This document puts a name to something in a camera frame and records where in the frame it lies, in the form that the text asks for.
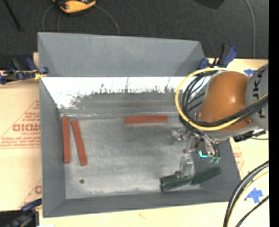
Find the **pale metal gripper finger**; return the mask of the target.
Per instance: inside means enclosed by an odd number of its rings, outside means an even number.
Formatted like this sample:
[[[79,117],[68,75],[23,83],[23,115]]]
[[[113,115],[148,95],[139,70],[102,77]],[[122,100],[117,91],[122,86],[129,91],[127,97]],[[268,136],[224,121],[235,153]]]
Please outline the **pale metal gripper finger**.
[[[169,145],[188,141],[189,130],[187,129],[172,129],[169,136]]]
[[[176,171],[179,177],[194,176],[194,160],[191,154],[184,153],[180,159],[179,169]]]

